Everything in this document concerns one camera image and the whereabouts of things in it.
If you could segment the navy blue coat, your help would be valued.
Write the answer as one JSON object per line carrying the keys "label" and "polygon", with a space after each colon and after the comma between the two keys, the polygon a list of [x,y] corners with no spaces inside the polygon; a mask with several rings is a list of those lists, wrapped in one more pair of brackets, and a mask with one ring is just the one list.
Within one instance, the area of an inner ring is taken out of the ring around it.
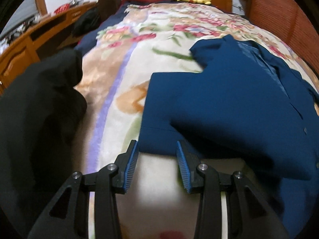
{"label": "navy blue coat", "polygon": [[190,51],[201,73],[151,76],[140,150],[173,156],[184,140],[199,157],[244,160],[295,238],[318,201],[318,93],[251,40],[203,39]]}

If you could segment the black garment pile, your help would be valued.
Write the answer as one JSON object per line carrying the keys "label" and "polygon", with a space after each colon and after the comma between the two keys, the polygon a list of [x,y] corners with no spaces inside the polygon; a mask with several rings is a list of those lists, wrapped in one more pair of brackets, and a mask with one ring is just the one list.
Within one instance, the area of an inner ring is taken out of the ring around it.
{"label": "black garment pile", "polygon": [[1,96],[1,238],[24,238],[71,175],[86,110],[75,86],[82,54],[66,49],[30,65]]}

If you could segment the wooden desk with drawers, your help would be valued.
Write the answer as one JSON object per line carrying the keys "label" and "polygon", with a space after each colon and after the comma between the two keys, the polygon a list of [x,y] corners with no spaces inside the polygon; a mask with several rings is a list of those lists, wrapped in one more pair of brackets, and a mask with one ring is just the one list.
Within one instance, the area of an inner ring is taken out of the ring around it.
{"label": "wooden desk with drawers", "polygon": [[22,74],[26,68],[42,58],[38,51],[49,40],[62,35],[68,38],[71,27],[85,12],[94,8],[96,2],[85,2],[55,16],[50,16],[13,41],[1,54],[1,93]]}

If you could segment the floral fleece blanket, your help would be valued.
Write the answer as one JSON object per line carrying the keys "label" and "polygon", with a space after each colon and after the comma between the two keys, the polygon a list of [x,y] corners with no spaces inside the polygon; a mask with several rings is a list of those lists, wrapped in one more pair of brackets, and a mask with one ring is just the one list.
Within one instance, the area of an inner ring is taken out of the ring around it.
{"label": "floral fleece blanket", "polygon": [[[184,188],[176,154],[144,153],[138,138],[151,76],[201,73],[191,47],[227,35],[263,46],[318,93],[318,77],[288,45],[246,19],[209,5],[127,2],[77,46],[84,56],[83,78],[76,89],[88,109],[74,146],[75,167],[94,173],[113,163],[132,140],[138,142],[131,185],[116,196],[123,237],[194,237],[200,196]],[[199,159],[220,173],[241,171],[269,203],[266,189],[244,160]]]}

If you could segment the red bowl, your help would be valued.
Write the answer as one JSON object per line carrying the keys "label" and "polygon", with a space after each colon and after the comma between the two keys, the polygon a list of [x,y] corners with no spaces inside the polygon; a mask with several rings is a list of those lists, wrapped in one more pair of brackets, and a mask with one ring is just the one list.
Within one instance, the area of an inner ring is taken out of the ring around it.
{"label": "red bowl", "polygon": [[63,12],[66,12],[67,10],[69,10],[70,8],[70,4],[69,3],[65,3],[63,5],[61,5],[60,7],[58,7],[55,11],[54,11],[54,14],[60,14],[60,13],[63,13]]}

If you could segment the wooden wardrobe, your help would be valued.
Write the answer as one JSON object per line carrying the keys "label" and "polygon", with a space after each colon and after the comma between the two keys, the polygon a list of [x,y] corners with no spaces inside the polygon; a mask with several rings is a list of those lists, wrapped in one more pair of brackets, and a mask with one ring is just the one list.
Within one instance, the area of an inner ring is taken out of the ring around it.
{"label": "wooden wardrobe", "polygon": [[294,0],[250,0],[248,19],[300,56],[318,74],[318,33]]}

